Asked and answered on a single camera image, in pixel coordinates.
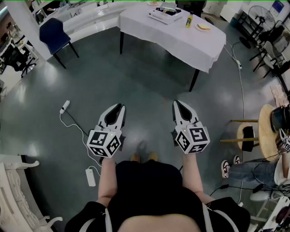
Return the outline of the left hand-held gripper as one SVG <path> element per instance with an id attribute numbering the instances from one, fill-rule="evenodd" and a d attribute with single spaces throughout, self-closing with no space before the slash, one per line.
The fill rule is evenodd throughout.
<path id="1" fill-rule="evenodd" d="M 90 130 L 87 147 L 95 155 L 103 158 L 112 158 L 119 150 L 122 151 L 125 136 L 122 128 L 126 120 L 126 107 L 117 103 L 104 111 L 98 125 Z"/>

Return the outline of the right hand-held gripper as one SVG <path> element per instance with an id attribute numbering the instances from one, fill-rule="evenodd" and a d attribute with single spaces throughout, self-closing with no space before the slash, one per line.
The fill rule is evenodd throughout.
<path id="1" fill-rule="evenodd" d="M 176 127 L 171 132 L 174 146 L 185 154 L 202 152 L 210 143 L 207 128 L 199 121 L 196 111 L 188 104 L 174 100 L 173 116 Z"/>

